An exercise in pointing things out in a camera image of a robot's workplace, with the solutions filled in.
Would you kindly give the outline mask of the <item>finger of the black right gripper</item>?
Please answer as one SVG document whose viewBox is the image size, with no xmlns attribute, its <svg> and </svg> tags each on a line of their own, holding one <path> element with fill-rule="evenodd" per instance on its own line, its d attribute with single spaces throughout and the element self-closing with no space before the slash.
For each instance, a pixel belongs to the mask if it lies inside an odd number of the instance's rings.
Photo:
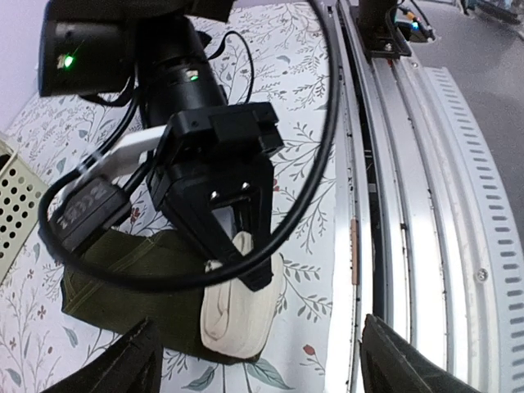
<svg viewBox="0 0 524 393">
<path fill-rule="evenodd" d="M 271 230 L 273 204 L 273 165 L 270 159 L 259 157 L 244 165 L 239 200 L 233 203 L 235 225 L 238 232 L 251 235 L 252 251 L 264 246 Z M 251 291 L 259 291 L 272 281 L 271 259 L 266 258 L 239 278 Z"/>
<path fill-rule="evenodd" d="M 233 245 L 230 232 L 236 228 L 234 214 L 245 204 L 246 196 L 240 192 L 216 197 L 210 192 L 167 192 L 161 211 L 205 259 L 234 265 L 242 254 Z"/>
</svg>

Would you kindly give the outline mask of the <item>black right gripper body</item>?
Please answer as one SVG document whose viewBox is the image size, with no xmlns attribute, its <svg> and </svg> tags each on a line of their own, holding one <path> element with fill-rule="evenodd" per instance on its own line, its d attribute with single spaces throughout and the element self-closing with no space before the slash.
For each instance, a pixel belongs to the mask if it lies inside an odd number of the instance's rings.
<svg viewBox="0 0 524 393">
<path fill-rule="evenodd" d="M 165 215 L 209 215 L 223 206 L 266 213 L 270 158 L 283 146 L 278 117 L 268 102 L 228 104 L 204 52 L 208 39 L 188 18 L 139 25 L 142 119 L 166 127 L 147 179 L 151 199 Z"/>
</svg>

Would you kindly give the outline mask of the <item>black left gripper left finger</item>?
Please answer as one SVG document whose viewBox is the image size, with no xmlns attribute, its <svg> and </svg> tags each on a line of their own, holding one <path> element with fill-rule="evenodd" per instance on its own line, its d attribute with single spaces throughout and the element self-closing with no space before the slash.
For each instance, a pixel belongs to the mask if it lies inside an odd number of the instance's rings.
<svg viewBox="0 0 524 393">
<path fill-rule="evenodd" d="M 51 393 L 158 392 L 163 346 L 156 325 L 137 323 L 90 364 L 46 389 Z"/>
</svg>

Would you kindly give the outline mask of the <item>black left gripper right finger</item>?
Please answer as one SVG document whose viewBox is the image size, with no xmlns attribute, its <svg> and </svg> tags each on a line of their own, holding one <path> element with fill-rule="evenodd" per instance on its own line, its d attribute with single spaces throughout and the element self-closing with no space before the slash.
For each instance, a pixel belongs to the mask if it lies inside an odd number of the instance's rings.
<svg viewBox="0 0 524 393">
<path fill-rule="evenodd" d="M 473 393 L 475 388 L 437 367 L 382 319 L 366 316 L 360 363 L 366 392 Z"/>
</svg>

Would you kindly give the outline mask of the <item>dark green underwear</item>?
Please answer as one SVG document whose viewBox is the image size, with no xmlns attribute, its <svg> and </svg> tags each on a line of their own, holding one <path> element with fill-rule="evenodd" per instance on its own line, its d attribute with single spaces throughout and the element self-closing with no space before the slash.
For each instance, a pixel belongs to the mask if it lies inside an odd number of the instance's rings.
<svg viewBox="0 0 524 393">
<path fill-rule="evenodd" d="M 220 266 L 204 260 L 174 230 L 150 237 L 111 230 L 83 258 L 111 272 L 138 276 L 204 273 Z M 282 255 L 273 254 L 271 282 L 259 291 L 235 278 L 212 287 L 162 294 L 114 287 L 65 268 L 61 310 L 119 334 L 149 318 L 167 349 L 221 364 L 255 362 L 269 338 L 283 267 Z"/>
</svg>

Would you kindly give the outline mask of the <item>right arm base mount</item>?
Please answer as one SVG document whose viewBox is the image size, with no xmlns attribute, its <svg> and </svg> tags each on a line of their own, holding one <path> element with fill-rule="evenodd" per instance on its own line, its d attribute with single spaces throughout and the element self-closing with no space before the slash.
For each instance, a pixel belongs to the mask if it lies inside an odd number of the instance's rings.
<svg viewBox="0 0 524 393">
<path fill-rule="evenodd" d="M 403 1 L 359 1 L 350 8 L 357 34 L 367 60 L 397 60 L 411 56 L 410 42 L 436 40 L 431 22 L 417 2 L 408 7 Z"/>
</svg>

